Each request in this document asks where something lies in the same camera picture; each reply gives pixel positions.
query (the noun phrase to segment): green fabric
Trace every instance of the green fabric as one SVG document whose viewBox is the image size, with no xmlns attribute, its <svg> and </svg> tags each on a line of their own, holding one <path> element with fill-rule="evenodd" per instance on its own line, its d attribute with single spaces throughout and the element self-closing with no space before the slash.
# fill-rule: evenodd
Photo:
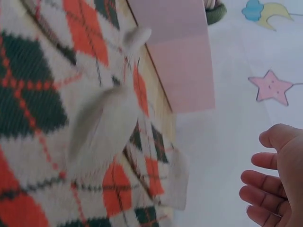
<svg viewBox="0 0 303 227">
<path fill-rule="evenodd" d="M 112 81 L 113 81 L 114 86 L 121 85 L 120 81 L 114 75 L 112 76 Z"/>
<path fill-rule="evenodd" d="M 0 95 L 0 138 L 33 135 L 34 131 L 14 98 L 13 89 L 0 87 Z"/>
<path fill-rule="evenodd" d="M 134 211 L 141 226 L 160 227 L 155 207 L 137 208 Z"/>
<path fill-rule="evenodd" d="M 95 0 L 96 10 L 120 30 L 115 0 Z"/>
<path fill-rule="evenodd" d="M 34 130 L 44 133 L 54 131 L 68 123 L 59 93 L 51 86 L 53 77 L 38 41 L 14 37 L 2 32 L 2 54 L 0 54 L 0 78 L 11 75 L 0 83 L 0 137 L 33 135 Z M 35 120 L 30 126 L 25 108 Z"/>
<path fill-rule="evenodd" d="M 156 148 L 158 160 L 164 163 L 168 163 L 169 161 L 167 160 L 165 154 L 162 134 L 158 130 L 156 130 L 153 125 L 151 125 L 151 130 L 152 130 L 153 139 L 155 141 L 155 148 Z"/>
<path fill-rule="evenodd" d="M 38 41 L 13 37 L 2 32 L 5 55 L 16 80 L 30 79 L 33 83 L 53 81 L 51 71 Z"/>
<path fill-rule="evenodd" d="M 207 24 L 212 25 L 218 22 L 225 16 L 226 13 L 227 9 L 224 4 L 220 4 L 214 9 L 206 9 Z"/>
<path fill-rule="evenodd" d="M 87 225 L 84 225 L 81 220 L 67 222 L 63 225 L 58 225 L 58 227 L 112 227 L 108 218 L 94 218 L 88 219 L 86 221 Z"/>
<path fill-rule="evenodd" d="M 140 151 L 142 151 L 142 144 L 140 138 L 139 125 L 137 123 L 133 134 L 131 135 L 129 141 L 131 141 Z"/>
</svg>

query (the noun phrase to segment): green diamond pattern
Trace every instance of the green diamond pattern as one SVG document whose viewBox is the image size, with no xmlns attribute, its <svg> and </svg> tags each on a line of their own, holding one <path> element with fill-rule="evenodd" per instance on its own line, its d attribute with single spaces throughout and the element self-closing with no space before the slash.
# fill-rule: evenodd
<svg viewBox="0 0 303 227">
<path fill-rule="evenodd" d="M 134 211 L 142 226 L 160 227 L 157 221 L 155 207 L 137 208 Z"/>
<path fill-rule="evenodd" d="M 1 33 L 6 58 L 9 59 L 9 68 L 12 76 L 25 84 L 46 81 L 53 82 L 51 70 L 44 58 L 38 41 L 14 37 L 6 32 Z M 0 56 L 0 78 L 4 78 L 6 67 L 3 57 Z M 17 137 L 33 135 L 34 130 L 29 126 L 24 110 L 19 107 L 19 100 L 14 97 L 15 90 L 0 86 L 0 137 Z M 54 131 L 68 123 L 62 107 L 60 95 L 54 89 L 28 90 L 26 86 L 21 91 L 21 97 L 36 121 L 36 126 L 44 133 Z"/>
<path fill-rule="evenodd" d="M 95 0 L 96 10 L 120 30 L 115 0 Z"/>
</svg>

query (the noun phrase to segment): hand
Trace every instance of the hand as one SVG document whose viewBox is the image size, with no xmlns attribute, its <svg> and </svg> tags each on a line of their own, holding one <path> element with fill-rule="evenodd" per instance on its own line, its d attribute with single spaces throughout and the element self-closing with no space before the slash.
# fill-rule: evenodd
<svg viewBox="0 0 303 227">
<path fill-rule="evenodd" d="M 303 130 L 278 124 L 259 138 L 274 153 L 255 154 L 255 166 L 278 170 L 280 178 L 247 170 L 241 175 L 247 184 L 240 197 L 252 204 L 247 209 L 250 219 L 263 227 L 303 226 Z"/>
</svg>

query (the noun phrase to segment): pink paper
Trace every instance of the pink paper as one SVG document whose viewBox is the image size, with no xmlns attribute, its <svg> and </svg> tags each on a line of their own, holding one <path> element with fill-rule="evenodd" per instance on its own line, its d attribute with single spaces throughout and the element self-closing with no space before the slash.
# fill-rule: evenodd
<svg viewBox="0 0 303 227">
<path fill-rule="evenodd" d="M 201 0 L 128 0 L 174 112 L 214 108 L 214 81 Z"/>
</svg>

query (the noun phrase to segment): argyle sweater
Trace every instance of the argyle sweater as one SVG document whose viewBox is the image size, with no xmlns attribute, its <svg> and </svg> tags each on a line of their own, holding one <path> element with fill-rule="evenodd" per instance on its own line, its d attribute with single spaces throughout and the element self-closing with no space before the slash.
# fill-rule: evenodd
<svg viewBox="0 0 303 227">
<path fill-rule="evenodd" d="M 184 209 L 187 163 L 137 67 L 150 30 L 117 8 L 0 0 L 1 227 L 171 227 L 163 206 Z"/>
</svg>

